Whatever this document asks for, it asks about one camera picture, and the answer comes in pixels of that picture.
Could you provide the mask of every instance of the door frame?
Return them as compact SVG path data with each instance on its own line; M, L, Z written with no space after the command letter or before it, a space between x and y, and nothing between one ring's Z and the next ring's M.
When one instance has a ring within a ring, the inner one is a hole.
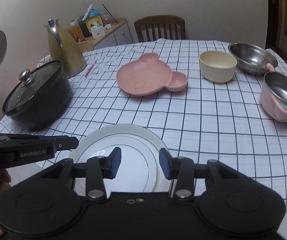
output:
M279 0L278 2L278 31L277 31L277 41L276 41L276 46L279 48L282 47L284 25L285 25L285 0Z

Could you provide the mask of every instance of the pot lid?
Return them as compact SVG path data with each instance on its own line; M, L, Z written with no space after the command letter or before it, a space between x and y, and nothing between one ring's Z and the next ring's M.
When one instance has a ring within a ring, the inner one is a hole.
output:
M21 71L19 75L19 80L21 82L12 92L12 95L6 104L5 111L11 111L29 101L49 78L56 73L60 66L61 62L55 60L33 70L32 73L29 69Z

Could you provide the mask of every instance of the black cooking pot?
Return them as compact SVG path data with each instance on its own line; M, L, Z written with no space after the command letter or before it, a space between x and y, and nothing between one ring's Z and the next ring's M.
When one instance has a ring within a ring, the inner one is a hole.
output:
M71 86L59 60L39 68L26 69L21 81L8 95L2 112L22 129L37 131L51 124L65 109L71 96Z

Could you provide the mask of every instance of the white tissue box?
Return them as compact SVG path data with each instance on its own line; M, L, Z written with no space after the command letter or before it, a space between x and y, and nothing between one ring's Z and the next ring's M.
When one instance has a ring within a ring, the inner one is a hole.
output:
M100 37L103 37L106 35L106 32L104 30L103 26L98 26L96 28L91 28L91 34L93 36L94 39L98 39Z

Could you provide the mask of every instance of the stainless steel bowl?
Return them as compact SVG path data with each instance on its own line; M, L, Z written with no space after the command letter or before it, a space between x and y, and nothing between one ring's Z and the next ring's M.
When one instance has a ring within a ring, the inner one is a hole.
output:
M255 45L246 43L233 43L228 46L230 53L237 60L237 67L253 76L263 76L269 72L267 63L276 68L277 59L268 51Z
M287 77L285 75L270 72L265 74L264 82L277 98L287 104Z

